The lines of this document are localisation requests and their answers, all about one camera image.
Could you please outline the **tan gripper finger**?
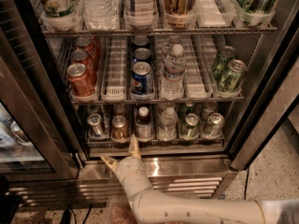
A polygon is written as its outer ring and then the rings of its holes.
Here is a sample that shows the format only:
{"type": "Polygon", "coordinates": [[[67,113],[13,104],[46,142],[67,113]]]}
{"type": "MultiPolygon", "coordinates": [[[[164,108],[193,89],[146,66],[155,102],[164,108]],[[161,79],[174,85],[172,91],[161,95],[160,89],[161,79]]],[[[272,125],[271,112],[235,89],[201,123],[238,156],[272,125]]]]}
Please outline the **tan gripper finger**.
{"type": "Polygon", "coordinates": [[[102,156],[101,159],[112,172],[116,171],[118,166],[118,161],[116,159],[108,156],[102,156]]]}
{"type": "Polygon", "coordinates": [[[137,140],[137,138],[135,137],[134,134],[131,137],[131,143],[130,143],[130,146],[129,146],[129,154],[133,157],[138,158],[138,159],[141,158],[141,153],[140,153],[140,150],[139,150],[138,140],[137,140]]]}

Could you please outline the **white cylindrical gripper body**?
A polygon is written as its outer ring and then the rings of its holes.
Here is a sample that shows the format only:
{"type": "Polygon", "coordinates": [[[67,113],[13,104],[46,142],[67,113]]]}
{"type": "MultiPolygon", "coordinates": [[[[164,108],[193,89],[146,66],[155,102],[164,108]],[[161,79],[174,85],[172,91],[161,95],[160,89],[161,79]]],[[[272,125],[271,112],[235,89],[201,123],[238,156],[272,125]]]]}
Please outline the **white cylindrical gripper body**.
{"type": "Polygon", "coordinates": [[[146,189],[152,189],[142,160],[130,156],[121,160],[116,167],[115,176],[129,200],[146,189]]]}

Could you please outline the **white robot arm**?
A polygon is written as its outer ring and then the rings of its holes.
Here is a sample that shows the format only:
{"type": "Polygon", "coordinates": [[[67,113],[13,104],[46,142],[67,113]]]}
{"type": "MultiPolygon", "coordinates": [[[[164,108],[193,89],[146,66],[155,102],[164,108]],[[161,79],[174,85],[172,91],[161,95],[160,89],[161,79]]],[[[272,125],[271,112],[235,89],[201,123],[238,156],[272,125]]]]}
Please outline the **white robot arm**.
{"type": "Polygon", "coordinates": [[[119,180],[139,224],[299,224],[299,200],[192,200],[156,191],[146,175],[138,141],[131,138],[128,156],[102,161],[119,180]]]}

